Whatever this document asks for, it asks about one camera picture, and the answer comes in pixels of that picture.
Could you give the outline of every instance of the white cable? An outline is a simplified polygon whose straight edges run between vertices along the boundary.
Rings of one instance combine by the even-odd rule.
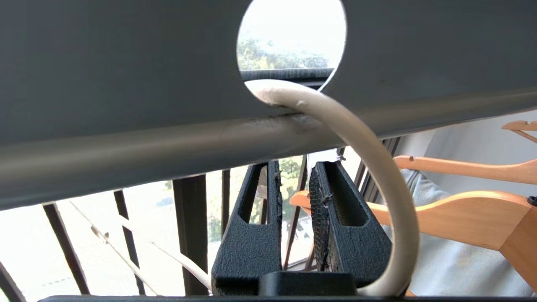
[[[203,271],[197,264],[194,263],[190,258],[183,255],[182,253],[170,253],[166,251],[165,249],[161,248],[159,245],[157,245],[154,241],[150,240],[150,236],[145,233],[145,231],[142,231],[141,229],[138,229],[132,225],[132,223],[126,219],[125,217],[117,215],[118,222],[123,225],[124,227],[130,229],[133,233],[136,234],[136,236],[143,237],[146,241],[148,241],[151,245],[165,253],[166,255],[172,257],[175,261],[179,262],[185,269],[187,269],[196,279],[198,279],[207,289],[211,290],[211,278],[209,277],[209,274],[207,274],[205,271]]]
[[[388,205],[394,242],[384,273],[375,282],[359,288],[358,293],[364,296],[401,294],[416,265],[418,221],[403,177],[375,133],[351,111],[319,91],[279,80],[255,80],[245,84],[268,105],[290,107],[320,120],[360,155]]]
[[[140,271],[140,269],[136,266],[136,264],[134,264],[130,259],[128,259],[127,257],[123,256],[118,249],[115,248],[115,246],[108,240],[108,236],[105,236],[105,234],[103,232],[101,232],[96,226],[95,224],[93,224],[93,222],[91,222],[90,218],[84,214],[73,202],[69,202],[75,209],[76,211],[79,212],[79,214],[84,217],[89,223],[90,225],[93,227],[93,229],[99,233],[99,235],[106,241],[106,243],[108,243],[108,245],[114,250],[114,252],[116,254],[118,254],[118,256],[129,266],[129,268],[133,271],[133,273],[135,275],[138,276],[138,278],[140,278],[140,280],[142,282],[145,283],[145,285],[153,292],[155,293],[157,296],[160,296],[158,294],[158,292],[155,290],[155,287],[151,285],[151,283],[149,283],[147,281],[146,278],[144,278],[142,276],[142,272]]]

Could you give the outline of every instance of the light gray fabric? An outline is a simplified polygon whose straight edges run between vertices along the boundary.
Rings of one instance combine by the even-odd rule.
[[[448,197],[419,171],[401,170],[416,206]],[[383,226],[391,238],[391,230]],[[421,235],[410,290],[418,296],[535,296],[498,251]]]

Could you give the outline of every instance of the circular hole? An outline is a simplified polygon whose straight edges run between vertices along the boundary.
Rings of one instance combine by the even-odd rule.
[[[317,89],[338,66],[345,37],[339,0],[253,0],[238,33],[238,68],[245,81],[275,78]]]

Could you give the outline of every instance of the tree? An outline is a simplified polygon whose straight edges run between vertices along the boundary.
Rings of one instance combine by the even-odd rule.
[[[282,214],[283,220],[289,221],[293,213],[293,207],[289,203],[290,198],[296,193],[302,156],[293,156],[279,160],[281,195],[282,195]],[[238,191],[244,180],[244,174],[247,167],[238,167],[231,170],[230,178],[230,211],[238,195]],[[208,241],[219,241],[221,237],[221,191],[215,190],[221,186],[220,172],[211,172],[207,174],[207,228]],[[256,198],[252,207],[250,223],[259,223],[262,211],[262,199]]]
[[[270,51],[272,41],[265,45],[258,39],[240,40],[237,44],[237,62],[240,70],[325,68],[328,60],[322,54],[308,52]]]

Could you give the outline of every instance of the clothes hanger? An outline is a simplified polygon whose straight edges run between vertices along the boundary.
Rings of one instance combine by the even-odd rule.
[[[502,129],[537,142],[523,132],[537,131],[536,122],[515,121]],[[537,184],[537,160],[501,166],[413,156],[397,156],[394,161],[399,168]],[[528,201],[506,192],[473,191],[417,207],[416,215],[422,233],[501,252],[537,292],[537,207]],[[311,214],[308,191],[298,192],[290,203]],[[386,206],[368,205],[381,224],[391,224]]]
[[[401,169],[537,184],[537,159],[518,164],[494,165],[401,155],[394,157],[394,161]]]
[[[290,203],[311,214],[308,191],[297,192]],[[391,224],[386,206],[368,205],[380,224]],[[526,197],[498,191],[465,192],[416,207],[416,214],[422,233],[501,252],[537,291],[537,207]]]
[[[516,134],[522,136],[523,138],[529,139],[537,143],[536,137],[524,132],[524,131],[537,131],[537,121],[533,121],[529,123],[525,120],[516,120],[516,121],[512,121],[503,125],[502,129],[511,130],[512,132],[515,132]]]

